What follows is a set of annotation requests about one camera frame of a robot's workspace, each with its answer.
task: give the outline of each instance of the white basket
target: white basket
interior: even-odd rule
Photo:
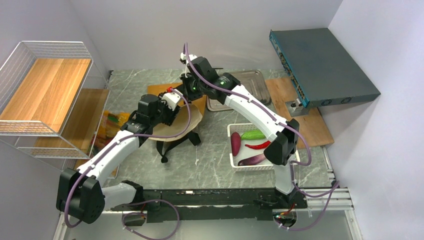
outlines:
[[[236,124],[229,124],[227,127],[227,136],[228,136],[228,141],[229,144],[231,146],[231,134],[233,134],[234,132],[237,132],[238,134],[242,135],[244,132],[250,131],[250,130],[256,130],[258,129],[255,125],[253,125],[252,123],[236,123]],[[240,151],[238,152],[237,156],[233,156],[233,153],[231,151],[230,148],[230,153],[229,153],[229,162],[231,164],[232,170],[234,172],[244,172],[244,171],[259,171],[259,170],[273,170],[273,164],[268,161],[267,159],[264,160],[263,162],[259,163],[258,165],[253,165],[253,166],[237,166],[237,163],[240,160],[252,157],[252,156],[256,156],[259,154],[264,153],[264,149],[251,149],[245,146],[245,144],[249,144],[249,145],[259,145],[262,144],[264,142],[266,142],[266,139],[261,139],[261,140],[249,140],[249,141],[241,141],[241,147],[240,147]]]

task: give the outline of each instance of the dark gray electronic device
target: dark gray electronic device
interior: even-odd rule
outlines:
[[[380,95],[328,28],[271,30],[269,40],[308,109],[370,102]]]

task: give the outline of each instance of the white wall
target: white wall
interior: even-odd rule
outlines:
[[[365,239],[424,236],[424,2],[344,0],[329,29],[381,91],[323,107],[328,149]]]
[[[107,73],[68,0],[0,0],[0,66],[23,40],[82,41]],[[52,239],[60,172],[1,141],[0,153],[0,239]]]
[[[326,28],[342,0],[71,0],[111,69],[181,68],[183,44],[214,67],[280,69],[270,29]]]

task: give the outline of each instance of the robotic arm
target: robotic arm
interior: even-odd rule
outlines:
[[[291,200],[296,190],[292,184],[290,164],[288,163],[294,158],[298,137],[279,123],[284,123],[296,130],[299,130],[299,123],[294,119],[287,121],[273,113],[256,100],[231,74],[224,73],[219,76],[206,58],[190,55],[191,65],[187,66],[187,57],[185,53],[181,54],[180,61],[186,64],[186,71],[180,76],[182,80],[180,86],[172,91],[169,89],[168,92],[161,93],[159,96],[143,95],[138,102],[138,109],[130,115],[129,120],[110,144],[87,163],[81,165],[77,171],[68,168],[62,172],[56,201],[58,210],[65,212],[67,200],[70,199],[68,213],[90,224],[100,216],[103,209],[143,201],[143,187],[134,182],[123,181],[118,185],[105,188],[101,188],[101,186],[110,173],[148,138],[131,137],[131,135],[151,135],[153,127],[157,124],[171,125],[180,109],[178,103],[182,97],[188,101],[194,101],[203,95],[236,110],[264,133],[271,142],[264,154],[274,164],[275,188],[285,201]],[[194,70],[191,66],[210,84],[230,90],[233,94],[205,84],[196,74],[193,74]],[[264,114],[263,111],[272,114],[275,120]]]

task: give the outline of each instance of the gray marble surface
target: gray marble surface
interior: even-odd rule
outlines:
[[[219,73],[242,69],[223,69]],[[265,79],[285,76],[283,70],[260,69]],[[142,69],[114,71],[110,77],[111,94],[106,109],[115,113],[137,109],[147,86],[180,81],[181,69]],[[116,179],[105,186],[130,180],[145,189],[203,189],[203,188],[268,188],[275,185],[274,171],[233,172],[230,165],[230,148],[227,125],[249,121],[233,110],[211,112],[205,110],[197,132],[202,143],[193,146],[185,141],[167,153],[168,163],[161,163],[156,142],[147,140],[120,165]],[[295,166],[295,177],[300,187],[329,187],[327,164],[320,147],[312,147],[312,164]],[[305,150],[299,150],[302,162],[307,161]]]

